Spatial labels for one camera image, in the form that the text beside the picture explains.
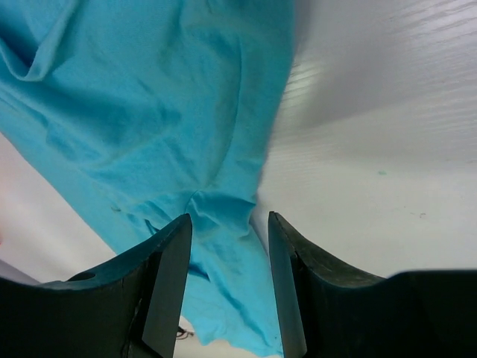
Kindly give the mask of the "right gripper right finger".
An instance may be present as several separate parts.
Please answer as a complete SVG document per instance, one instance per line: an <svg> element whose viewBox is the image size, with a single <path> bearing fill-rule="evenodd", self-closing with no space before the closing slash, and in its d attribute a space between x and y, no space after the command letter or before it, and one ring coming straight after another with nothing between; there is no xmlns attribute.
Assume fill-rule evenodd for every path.
<svg viewBox="0 0 477 358"><path fill-rule="evenodd" d="M476 272L362 271L268 217L285 357L474 357Z"/></svg>

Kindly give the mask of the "teal t shirt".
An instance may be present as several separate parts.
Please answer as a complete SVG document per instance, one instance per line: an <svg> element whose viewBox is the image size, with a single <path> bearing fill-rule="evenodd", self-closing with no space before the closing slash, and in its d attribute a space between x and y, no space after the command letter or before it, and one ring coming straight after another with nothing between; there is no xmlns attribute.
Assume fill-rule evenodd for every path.
<svg viewBox="0 0 477 358"><path fill-rule="evenodd" d="M203 344L282 343L250 223L291 70L292 1L3 1L1 132L116 253L187 213Z"/></svg>

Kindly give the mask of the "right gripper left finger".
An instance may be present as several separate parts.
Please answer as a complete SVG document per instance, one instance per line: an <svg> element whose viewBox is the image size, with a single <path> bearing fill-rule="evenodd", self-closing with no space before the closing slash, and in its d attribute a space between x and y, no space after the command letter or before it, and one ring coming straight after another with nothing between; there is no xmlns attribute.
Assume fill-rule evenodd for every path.
<svg viewBox="0 0 477 358"><path fill-rule="evenodd" d="M189 215L66 281L1 280L3 357L172 357L192 246Z"/></svg>

